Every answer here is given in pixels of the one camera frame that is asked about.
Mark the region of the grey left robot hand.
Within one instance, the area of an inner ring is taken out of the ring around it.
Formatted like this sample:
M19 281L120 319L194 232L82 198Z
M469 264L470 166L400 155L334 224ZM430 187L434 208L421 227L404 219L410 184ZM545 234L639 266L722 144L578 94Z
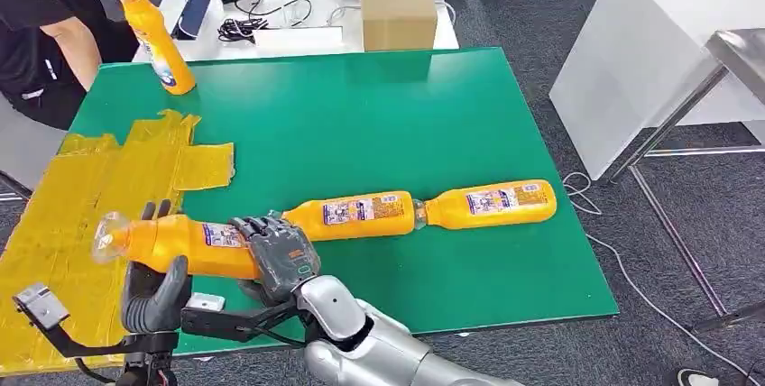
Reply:
M174 257L166 272L129 261L121 298L123 327L136 334L178 329L181 310L192 294L188 267L188 258L184 255Z

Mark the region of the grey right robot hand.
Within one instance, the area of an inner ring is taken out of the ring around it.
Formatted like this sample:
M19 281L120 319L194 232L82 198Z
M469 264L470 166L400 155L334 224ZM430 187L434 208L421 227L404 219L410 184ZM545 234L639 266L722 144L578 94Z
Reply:
M279 214L234 217L228 223L243 236L258 271L254 279L237 281L250 299L274 307L319 274L320 259L313 244L302 229Z

